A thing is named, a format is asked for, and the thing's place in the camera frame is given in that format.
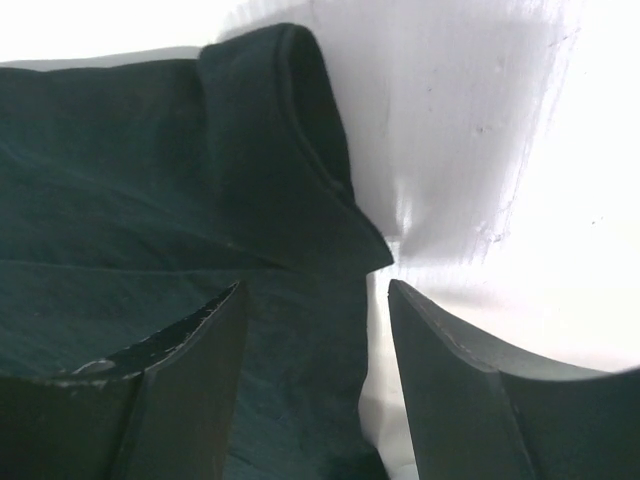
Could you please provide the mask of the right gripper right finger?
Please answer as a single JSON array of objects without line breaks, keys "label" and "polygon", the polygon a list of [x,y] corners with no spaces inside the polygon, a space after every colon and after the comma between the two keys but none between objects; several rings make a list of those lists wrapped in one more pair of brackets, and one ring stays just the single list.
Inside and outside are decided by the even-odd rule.
[{"label": "right gripper right finger", "polygon": [[423,479],[635,479],[639,372],[516,347],[394,280],[389,312]]}]

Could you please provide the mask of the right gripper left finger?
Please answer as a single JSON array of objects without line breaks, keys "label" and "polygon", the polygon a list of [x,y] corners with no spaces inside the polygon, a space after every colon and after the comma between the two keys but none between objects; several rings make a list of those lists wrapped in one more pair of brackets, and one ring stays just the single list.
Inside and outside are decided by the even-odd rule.
[{"label": "right gripper left finger", "polygon": [[1,379],[5,479],[219,479],[247,335],[235,283],[70,374]]}]

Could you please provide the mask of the black t shirt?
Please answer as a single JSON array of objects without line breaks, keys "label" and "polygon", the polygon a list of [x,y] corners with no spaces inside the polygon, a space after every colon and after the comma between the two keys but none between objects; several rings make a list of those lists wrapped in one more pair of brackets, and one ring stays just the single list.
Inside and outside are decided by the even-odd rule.
[{"label": "black t shirt", "polygon": [[192,59],[1,71],[1,379],[70,374],[240,282],[219,479],[383,479],[358,406],[366,280],[391,261],[304,26]]}]

